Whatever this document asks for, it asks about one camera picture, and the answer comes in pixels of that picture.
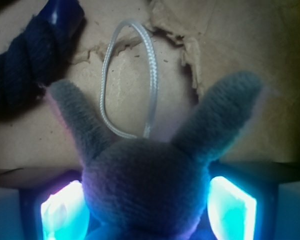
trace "fuzzy texture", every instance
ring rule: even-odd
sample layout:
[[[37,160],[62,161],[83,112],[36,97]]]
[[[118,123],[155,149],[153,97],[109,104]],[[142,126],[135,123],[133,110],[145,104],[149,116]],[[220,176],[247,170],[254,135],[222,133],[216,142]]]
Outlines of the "fuzzy texture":
[[[171,143],[125,139],[112,145],[80,90],[61,80],[49,89],[84,156],[82,184],[102,223],[87,239],[187,240],[207,204],[209,163],[234,142],[262,85],[249,72],[213,86]]]
[[[42,94],[70,51],[69,37],[36,16],[0,54],[0,114],[13,113]]]

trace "stuffed animal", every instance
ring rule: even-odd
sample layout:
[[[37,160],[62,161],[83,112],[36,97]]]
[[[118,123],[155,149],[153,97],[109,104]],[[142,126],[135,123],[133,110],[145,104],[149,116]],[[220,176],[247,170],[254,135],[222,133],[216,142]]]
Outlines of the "stuffed animal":
[[[82,92],[68,80],[48,99],[73,136],[86,204],[101,227],[90,240],[188,240],[209,193],[209,164],[234,143],[262,91],[249,72],[211,87],[170,142],[111,142]]]

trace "torn cardboard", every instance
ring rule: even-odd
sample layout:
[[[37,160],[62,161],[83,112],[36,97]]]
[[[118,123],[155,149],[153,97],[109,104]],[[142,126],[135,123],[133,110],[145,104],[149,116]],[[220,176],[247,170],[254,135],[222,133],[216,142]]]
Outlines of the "torn cardboard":
[[[183,45],[181,65],[190,65],[199,99],[236,71],[256,73],[270,89],[262,114],[224,159],[300,161],[300,0],[152,0],[149,8],[151,27]]]

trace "navy blue rope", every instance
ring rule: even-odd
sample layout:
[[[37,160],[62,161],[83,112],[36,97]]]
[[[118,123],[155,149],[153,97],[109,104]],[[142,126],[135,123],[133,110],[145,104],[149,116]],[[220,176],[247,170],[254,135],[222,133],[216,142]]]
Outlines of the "navy blue rope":
[[[35,16],[23,33],[0,54],[0,114],[15,112],[43,94],[58,64],[70,52],[70,38]]]

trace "white cord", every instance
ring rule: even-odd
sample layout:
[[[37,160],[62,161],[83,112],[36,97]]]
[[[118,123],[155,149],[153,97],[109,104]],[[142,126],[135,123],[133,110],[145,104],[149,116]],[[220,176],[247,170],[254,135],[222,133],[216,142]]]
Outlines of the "white cord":
[[[157,107],[157,97],[158,97],[158,67],[157,67],[157,60],[155,56],[154,47],[152,45],[150,36],[146,29],[136,20],[134,19],[127,19],[121,22],[118,27],[115,29],[112,39],[110,41],[110,44],[107,48],[104,62],[102,66],[102,79],[101,79],[101,93],[100,93],[100,111],[101,116],[104,121],[104,123],[107,125],[107,127],[117,134],[120,137],[127,138],[127,139],[135,139],[137,136],[129,133],[125,133],[123,131],[120,131],[117,129],[108,119],[106,112],[105,112],[105,95],[106,95],[106,81],[107,81],[107,71],[108,71],[108,65],[110,61],[110,57],[112,54],[112,51],[115,46],[115,42],[117,40],[117,37],[121,31],[121,29],[124,26],[131,26],[133,27],[140,37],[142,38],[146,53],[148,56],[148,62],[149,62],[149,70],[150,70],[150,99],[149,99],[149,110],[148,110],[148,116],[147,121],[144,126],[143,131],[143,137],[149,138],[150,131],[152,129],[154,120],[155,120],[155,114],[156,114],[156,107]]]

